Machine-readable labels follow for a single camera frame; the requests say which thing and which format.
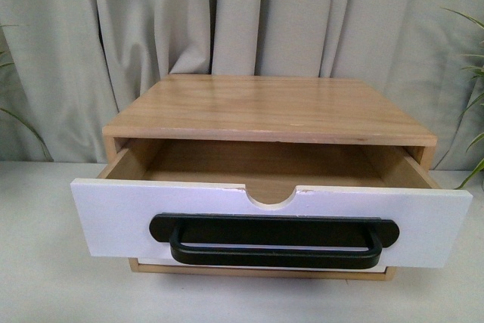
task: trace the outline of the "drawer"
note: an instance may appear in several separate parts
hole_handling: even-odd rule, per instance
[[[93,256],[166,266],[186,266],[184,261],[189,261],[264,269],[442,267],[472,200],[466,191],[439,189],[403,147],[262,141],[133,138],[97,179],[76,179],[71,188]],[[185,229],[193,218],[221,219],[225,222],[216,222],[219,231],[212,227],[207,234],[222,238],[197,238],[204,232],[193,227],[186,241],[178,234],[180,228],[158,241],[155,216],[181,218]],[[230,218],[235,218],[233,224],[226,222]],[[256,224],[238,225],[245,219],[255,219]],[[277,219],[282,225],[273,222]],[[268,227],[257,225],[259,220]],[[380,231],[388,221],[396,228]],[[336,222],[342,227],[336,227],[335,235],[355,234],[344,226],[357,225],[361,236],[356,240],[364,243],[353,246],[338,237],[328,243],[328,231]],[[368,227],[360,222],[368,222]],[[227,238],[237,230],[234,226],[251,231],[256,242]],[[291,236],[284,240],[286,229],[300,242]],[[395,233],[388,242],[386,235]],[[319,235],[326,242],[313,246]],[[285,241],[292,242],[287,246]],[[383,248],[375,253],[378,243]],[[187,252],[180,253],[180,247]],[[276,255],[282,251],[282,257],[267,263],[253,258],[270,249]],[[287,251],[296,258],[285,258]],[[213,257],[217,252],[220,259]],[[197,260],[197,254],[209,258]]]

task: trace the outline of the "black metal handle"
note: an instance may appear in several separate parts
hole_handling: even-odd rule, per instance
[[[173,214],[156,215],[150,232],[157,241],[169,241],[173,258],[185,264],[307,269],[372,268],[378,264],[383,247],[393,244],[399,236],[394,221],[382,219]]]

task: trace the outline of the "beige curtain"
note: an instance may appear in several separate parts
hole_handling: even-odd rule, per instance
[[[439,136],[434,166],[470,169],[484,153],[465,148],[484,115],[459,115],[481,86],[456,54],[483,37],[440,7],[484,19],[483,3],[0,0],[0,23],[19,25],[0,37],[16,64],[0,70],[0,105],[30,120],[56,161],[102,162],[101,127],[167,73],[356,77]],[[0,158],[42,159],[5,115]]]

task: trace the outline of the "white table surface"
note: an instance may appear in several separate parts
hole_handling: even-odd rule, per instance
[[[328,281],[132,273],[127,259],[90,257],[69,183],[102,168],[0,162],[0,322],[484,320],[482,176],[445,268]],[[466,173],[431,175],[453,188]]]

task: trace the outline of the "wooden drawer unit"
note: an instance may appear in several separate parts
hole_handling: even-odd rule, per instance
[[[136,272],[389,280],[444,266],[472,199],[354,79],[171,75],[103,133],[73,196],[91,254]]]

